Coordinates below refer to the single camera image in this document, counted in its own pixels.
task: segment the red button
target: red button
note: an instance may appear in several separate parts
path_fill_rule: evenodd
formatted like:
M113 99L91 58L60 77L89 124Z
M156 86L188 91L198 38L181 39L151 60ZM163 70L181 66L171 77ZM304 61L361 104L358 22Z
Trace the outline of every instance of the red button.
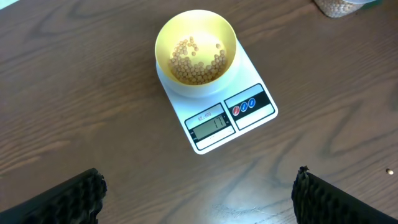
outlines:
M238 115L240 112L239 106L235 106L234 109L232 110L232 114L234 116Z

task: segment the scale buttons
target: scale buttons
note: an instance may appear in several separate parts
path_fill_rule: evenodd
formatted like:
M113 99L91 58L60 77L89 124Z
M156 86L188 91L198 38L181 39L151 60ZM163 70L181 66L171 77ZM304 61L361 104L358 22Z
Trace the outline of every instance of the scale buttons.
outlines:
M245 112L247 109L248 109L248 103L243 102L243 103L241 104L241 111L242 111L242 112Z
M239 106L234 106L234 108L232 109L232 114L234 116L237 116L239 114Z
M255 100L254 98L250 98L250 100L249 100L249 107L250 107L250 108L253 108L254 105L256 105L256 100Z

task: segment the wooden table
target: wooden table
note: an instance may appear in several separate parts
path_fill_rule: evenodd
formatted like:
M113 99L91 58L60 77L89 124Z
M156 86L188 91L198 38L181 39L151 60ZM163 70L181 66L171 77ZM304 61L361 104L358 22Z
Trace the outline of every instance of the wooden table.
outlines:
M161 27L225 17L279 115L199 156L155 72ZM0 211L95 167L99 223L295 223L297 169L398 218L398 2L21 0L0 11Z

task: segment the black textured object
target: black textured object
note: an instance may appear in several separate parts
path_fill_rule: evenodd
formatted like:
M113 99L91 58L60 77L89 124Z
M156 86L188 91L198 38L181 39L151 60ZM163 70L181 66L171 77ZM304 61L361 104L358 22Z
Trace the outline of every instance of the black textured object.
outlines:
M95 224L106 183L94 168L0 213L7 224Z
M292 200L297 223L397 224L398 220L366 205L300 167Z

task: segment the digital kitchen scale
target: digital kitchen scale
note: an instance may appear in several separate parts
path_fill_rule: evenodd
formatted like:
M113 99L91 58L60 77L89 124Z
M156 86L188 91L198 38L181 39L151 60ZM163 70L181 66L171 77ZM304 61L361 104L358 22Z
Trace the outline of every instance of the digital kitchen scale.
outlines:
M156 70L193 150L207 153L274 119L278 108L248 55L237 41L239 54L233 80L220 91L191 98L173 91L156 63Z

